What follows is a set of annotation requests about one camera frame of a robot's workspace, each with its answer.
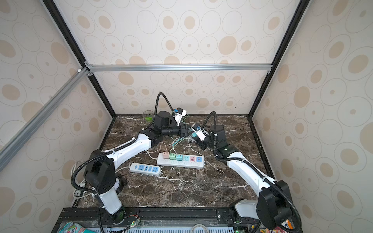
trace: colorful plug adapter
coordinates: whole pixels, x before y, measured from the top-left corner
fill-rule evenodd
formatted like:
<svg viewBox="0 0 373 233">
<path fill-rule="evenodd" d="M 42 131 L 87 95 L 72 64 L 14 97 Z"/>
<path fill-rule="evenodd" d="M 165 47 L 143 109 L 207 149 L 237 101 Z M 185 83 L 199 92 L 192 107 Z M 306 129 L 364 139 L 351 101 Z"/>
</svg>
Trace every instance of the colorful plug adapter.
<svg viewBox="0 0 373 233">
<path fill-rule="evenodd" d="M 170 160 L 176 160 L 176 154 L 170 153 Z"/>
<path fill-rule="evenodd" d="M 170 152 L 163 152 L 162 156 L 163 156 L 163 158 L 169 159 L 170 158 Z"/>
<path fill-rule="evenodd" d="M 183 155 L 182 154 L 176 154 L 176 160 L 182 161 L 183 160 Z"/>
</svg>

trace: glass cup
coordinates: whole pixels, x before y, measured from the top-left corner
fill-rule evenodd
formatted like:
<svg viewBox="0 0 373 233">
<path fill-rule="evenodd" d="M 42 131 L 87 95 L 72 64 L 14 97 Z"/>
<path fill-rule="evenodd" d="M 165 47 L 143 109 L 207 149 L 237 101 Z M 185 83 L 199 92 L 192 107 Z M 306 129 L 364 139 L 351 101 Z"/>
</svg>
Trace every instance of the glass cup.
<svg viewBox="0 0 373 233">
<path fill-rule="evenodd" d="M 154 112 L 151 110 L 146 110 L 142 113 L 142 117 L 147 123 L 150 123 L 153 120 Z"/>
</svg>

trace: ventilation grille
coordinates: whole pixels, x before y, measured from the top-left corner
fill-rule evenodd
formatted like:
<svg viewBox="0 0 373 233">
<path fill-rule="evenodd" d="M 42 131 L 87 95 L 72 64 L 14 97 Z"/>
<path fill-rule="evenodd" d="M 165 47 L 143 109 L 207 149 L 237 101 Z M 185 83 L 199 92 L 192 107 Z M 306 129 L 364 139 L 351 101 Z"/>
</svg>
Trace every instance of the ventilation grille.
<svg viewBox="0 0 373 233">
<path fill-rule="evenodd" d="M 233 227 L 207 227 L 208 233 L 233 233 Z M 101 233 L 98 227 L 87 228 L 95 233 Z M 191 233 L 191 227 L 143 227 L 129 229 L 126 233 Z M 122 227 L 111 227 L 107 228 L 105 233 L 116 232 L 119 230 L 124 230 Z M 207 233 L 202 227 L 197 227 L 194 233 Z"/>
</svg>

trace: cable tie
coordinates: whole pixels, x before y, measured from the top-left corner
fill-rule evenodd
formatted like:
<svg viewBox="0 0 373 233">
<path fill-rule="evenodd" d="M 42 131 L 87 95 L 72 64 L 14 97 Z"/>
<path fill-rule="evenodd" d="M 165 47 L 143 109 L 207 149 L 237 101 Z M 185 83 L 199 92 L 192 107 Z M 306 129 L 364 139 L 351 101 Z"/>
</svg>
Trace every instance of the cable tie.
<svg viewBox="0 0 373 233">
<path fill-rule="evenodd" d="M 264 177 L 262 178 L 262 181 L 263 182 L 266 182 L 264 179 L 267 179 L 269 176 L 266 176 L 266 175 L 264 175 Z"/>
</svg>

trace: plastic bag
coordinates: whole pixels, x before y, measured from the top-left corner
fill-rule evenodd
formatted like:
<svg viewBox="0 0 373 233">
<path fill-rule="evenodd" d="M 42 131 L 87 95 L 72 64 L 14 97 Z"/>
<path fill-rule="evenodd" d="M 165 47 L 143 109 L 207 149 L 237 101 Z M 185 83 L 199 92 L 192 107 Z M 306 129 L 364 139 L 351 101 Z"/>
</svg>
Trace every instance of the plastic bag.
<svg viewBox="0 0 373 233">
<path fill-rule="evenodd" d="M 68 222 L 59 231 L 59 233 L 94 233 L 93 231 L 87 230 L 86 228 L 82 227 L 78 223 Z"/>
</svg>

